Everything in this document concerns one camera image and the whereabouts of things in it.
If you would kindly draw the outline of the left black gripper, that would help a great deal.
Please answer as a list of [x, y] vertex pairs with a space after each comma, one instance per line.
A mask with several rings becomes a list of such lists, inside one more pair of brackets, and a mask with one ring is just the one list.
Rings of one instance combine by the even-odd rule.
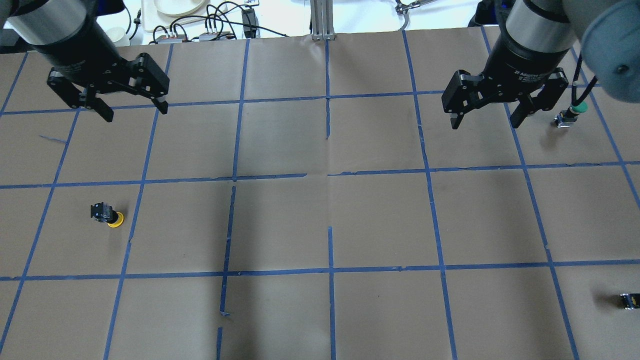
[[71, 109], [111, 123], [114, 110], [97, 91], [118, 91], [151, 100], [163, 115], [169, 111], [169, 76], [146, 52], [121, 57], [96, 13], [31, 13], [30, 44], [52, 64], [46, 84]]

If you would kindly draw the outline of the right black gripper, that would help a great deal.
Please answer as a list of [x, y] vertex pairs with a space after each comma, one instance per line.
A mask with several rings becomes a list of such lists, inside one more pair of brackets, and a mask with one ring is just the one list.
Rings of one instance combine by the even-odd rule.
[[[555, 107], [569, 86], [563, 68], [558, 67], [572, 47], [558, 52], [530, 50], [517, 43], [501, 23], [498, 35], [480, 75], [456, 70], [441, 96], [442, 109], [450, 115], [451, 128], [457, 130], [466, 114], [494, 101], [519, 104], [509, 117], [513, 129], [526, 117]], [[533, 92], [540, 90], [536, 96]]]

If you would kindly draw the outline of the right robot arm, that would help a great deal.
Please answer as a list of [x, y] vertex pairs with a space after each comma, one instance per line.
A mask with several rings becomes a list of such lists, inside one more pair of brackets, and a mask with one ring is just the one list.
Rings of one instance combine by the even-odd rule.
[[538, 111], [555, 107], [570, 80], [560, 61], [580, 43], [596, 83], [615, 100], [639, 102], [637, 0], [483, 0], [474, 19], [494, 15], [500, 34], [483, 71], [455, 71], [441, 97], [458, 129], [466, 114], [487, 104], [513, 103], [516, 129]]

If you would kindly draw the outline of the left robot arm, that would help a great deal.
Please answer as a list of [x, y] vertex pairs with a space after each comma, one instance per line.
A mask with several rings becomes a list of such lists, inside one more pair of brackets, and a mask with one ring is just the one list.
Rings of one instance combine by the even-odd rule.
[[88, 109], [105, 121], [114, 110], [99, 96], [126, 92], [151, 100], [161, 114], [170, 79], [150, 54], [123, 58], [98, 24], [93, 1], [7, 0], [1, 19], [52, 65], [46, 84], [71, 109]]

